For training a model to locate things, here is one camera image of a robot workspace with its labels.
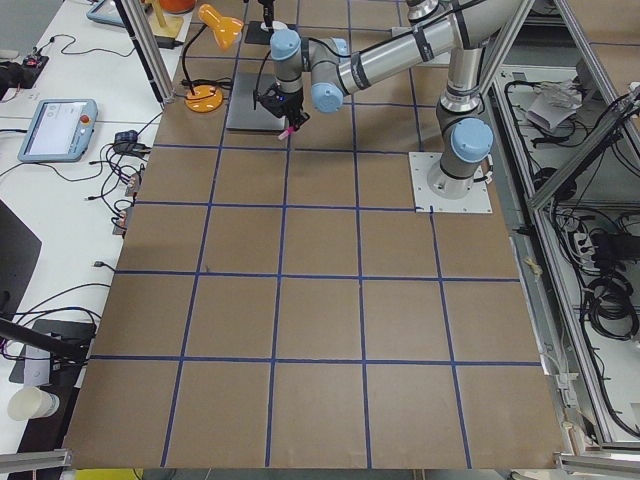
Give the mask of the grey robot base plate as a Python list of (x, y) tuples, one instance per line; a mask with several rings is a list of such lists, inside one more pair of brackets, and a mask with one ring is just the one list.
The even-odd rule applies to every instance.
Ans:
[(490, 171), (477, 165), (474, 176), (457, 180), (441, 170), (440, 152), (408, 154), (414, 198), (419, 213), (492, 214), (488, 192)]

